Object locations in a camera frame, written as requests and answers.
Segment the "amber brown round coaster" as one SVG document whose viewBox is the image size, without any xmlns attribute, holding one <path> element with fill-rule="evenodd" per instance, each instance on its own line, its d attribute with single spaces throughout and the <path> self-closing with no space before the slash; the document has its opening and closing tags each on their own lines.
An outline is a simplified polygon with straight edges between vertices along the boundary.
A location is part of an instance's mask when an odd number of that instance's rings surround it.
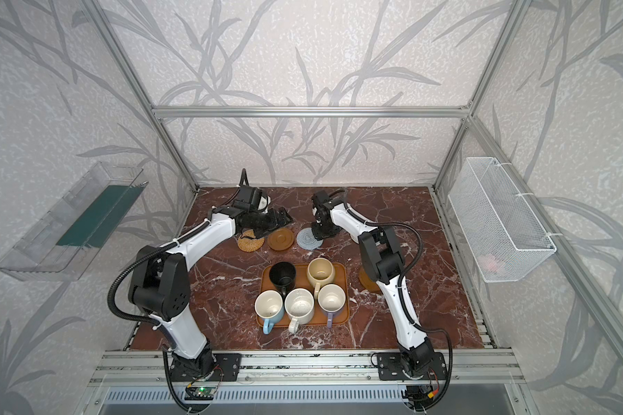
<svg viewBox="0 0 623 415">
<path fill-rule="evenodd" d="M 363 267 L 358 272 L 358 280 L 365 290 L 371 293 L 381 293 L 381 289 L 376 282 L 372 281 Z"/>
</svg>

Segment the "cream yellow mug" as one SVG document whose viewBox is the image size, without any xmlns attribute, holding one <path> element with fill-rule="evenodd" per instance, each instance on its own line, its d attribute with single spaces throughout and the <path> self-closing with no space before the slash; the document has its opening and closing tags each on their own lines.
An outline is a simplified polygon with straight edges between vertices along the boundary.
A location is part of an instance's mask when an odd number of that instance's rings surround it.
<svg viewBox="0 0 623 415">
<path fill-rule="evenodd" d="M 332 261 L 329 261 L 329 259 L 316 258 L 308 264 L 306 276 L 311 285 L 313 296 L 317 299 L 320 290 L 325 285 L 330 285 L 334 282 L 336 271 Z"/>
</svg>

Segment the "brown wooden round coaster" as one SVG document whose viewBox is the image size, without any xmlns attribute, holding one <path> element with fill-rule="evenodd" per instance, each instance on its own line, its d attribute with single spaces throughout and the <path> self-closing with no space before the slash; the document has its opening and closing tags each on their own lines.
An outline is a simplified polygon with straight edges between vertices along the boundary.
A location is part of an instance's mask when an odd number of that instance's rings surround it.
<svg viewBox="0 0 623 415">
<path fill-rule="evenodd" d="M 281 228 L 268 236 L 268 246 L 277 252 L 288 250 L 295 240 L 294 232 L 290 228 Z"/>
</svg>

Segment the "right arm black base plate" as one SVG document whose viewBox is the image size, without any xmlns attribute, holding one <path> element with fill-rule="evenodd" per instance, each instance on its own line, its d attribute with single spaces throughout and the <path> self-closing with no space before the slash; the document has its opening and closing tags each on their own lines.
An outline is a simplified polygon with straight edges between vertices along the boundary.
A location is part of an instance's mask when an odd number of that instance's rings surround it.
<svg viewBox="0 0 623 415">
<path fill-rule="evenodd" d="M 407 373 L 400 352 L 379 352 L 370 356 L 372 365 L 378 371 L 379 380 L 446 380 L 448 364 L 441 352 L 435 352 L 428 363 L 418 372 Z"/>
</svg>

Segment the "grey round felt coaster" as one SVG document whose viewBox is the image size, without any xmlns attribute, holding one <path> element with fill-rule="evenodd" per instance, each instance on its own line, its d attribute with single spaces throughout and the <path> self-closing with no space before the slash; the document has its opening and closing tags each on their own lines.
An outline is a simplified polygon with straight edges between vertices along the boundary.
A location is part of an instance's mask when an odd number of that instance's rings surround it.
<svg viewBox="0 0 623 415">
<path fill-rule="evenodd" d="M 301 229 L 297 234 L 296 242 L 299 247 L 308 251 L 319 249 L 323 244 L 322 240 L 315 238 L 311 228 Z"/>
</svg>

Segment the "woven rattan round coaster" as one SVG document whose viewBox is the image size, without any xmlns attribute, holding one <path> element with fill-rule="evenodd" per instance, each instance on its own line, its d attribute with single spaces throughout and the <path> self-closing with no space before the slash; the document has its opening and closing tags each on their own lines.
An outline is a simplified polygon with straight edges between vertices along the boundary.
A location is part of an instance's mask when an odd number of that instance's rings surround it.
<svg viewBox="0 0 623 415">
<path fill-rule="evenodd" d="M 264 243 L 265 243 L 265 239 L 264 238 L 261 238 L 261 239 L 251 239 L 251 238 L 248 238 L 247 236 L 241 236 L 237 240 L 237 247 L 242 252 L 255 252 L 255 251 L 258 251 L 259 249 L 261 249 L 261 247 L 263 247 Z"/>
</svg>

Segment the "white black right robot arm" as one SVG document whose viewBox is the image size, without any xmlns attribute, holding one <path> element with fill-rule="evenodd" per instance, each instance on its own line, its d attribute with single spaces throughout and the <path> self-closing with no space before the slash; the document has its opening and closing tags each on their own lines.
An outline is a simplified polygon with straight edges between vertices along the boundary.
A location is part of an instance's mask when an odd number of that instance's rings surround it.
<svg viewBox="0 0 623 415">
<path fill-rule="evenodd" d="M 422 239 L 417 231 L 413 231 L 418 252 L 406 265 L 395 228 L 413 228 L 399 222 L 371 221 L 353 210 L 348 202 L 338 196 L 339 193 L 338 190 L 330 194 L 321 190 L 313 195 L 313 237 L 326 240 L 344 230 L 359 245 L 363 269 L 380 288 L 389 307 L 401 353 L 415 362 L 421 362 L 433 351 L 433 347 L 415 315 L 405 277 L 422 256 Z"/>
</svg>

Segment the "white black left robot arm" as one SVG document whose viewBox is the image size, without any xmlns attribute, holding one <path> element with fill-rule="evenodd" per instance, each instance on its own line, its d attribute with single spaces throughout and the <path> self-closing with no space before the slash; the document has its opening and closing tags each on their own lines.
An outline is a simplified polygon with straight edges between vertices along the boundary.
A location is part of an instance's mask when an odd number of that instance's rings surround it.
<svg viewBox="0 0 623 415">
<path fill-rule="evenodd" d="M 142 248 L 130 281 L 128 300 L 145 313 L 171 343 L 173 354 L 197 361 L 209 353 L 209 341 L 190 311 L 189 271 L 207 253 L 244 230 L 259 239 L 292 224 L 284 209 L 247 211 L 216 207 L 209 218 L 168 247 Z"/>
</svg>

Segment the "black mug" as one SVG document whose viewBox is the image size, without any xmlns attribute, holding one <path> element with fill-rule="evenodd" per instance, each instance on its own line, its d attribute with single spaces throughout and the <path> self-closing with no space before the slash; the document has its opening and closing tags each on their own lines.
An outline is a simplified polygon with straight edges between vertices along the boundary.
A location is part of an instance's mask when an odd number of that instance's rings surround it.
<svg viewBox="0 0 623 415">
<path fill-rule="evenodd" d="M 279 262 L 272 266 L 268 277 L 277 292 L 285 298 L 295 289 L 297 271 L 294 264 Z"/>
</svg>

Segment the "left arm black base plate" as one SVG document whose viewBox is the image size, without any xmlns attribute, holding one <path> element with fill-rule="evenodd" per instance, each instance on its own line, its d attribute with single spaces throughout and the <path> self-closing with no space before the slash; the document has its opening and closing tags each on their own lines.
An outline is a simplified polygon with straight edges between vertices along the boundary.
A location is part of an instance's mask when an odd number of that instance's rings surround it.
<svg viewBox="0 0 623 415">
<path fill-rule="evenodd" d="M 173 354 L 168 374 L 173 382 L 234 382 L 237 381 L 241 359 L 241 354 L 206 353 L 195 360 Z"/>
</svg>

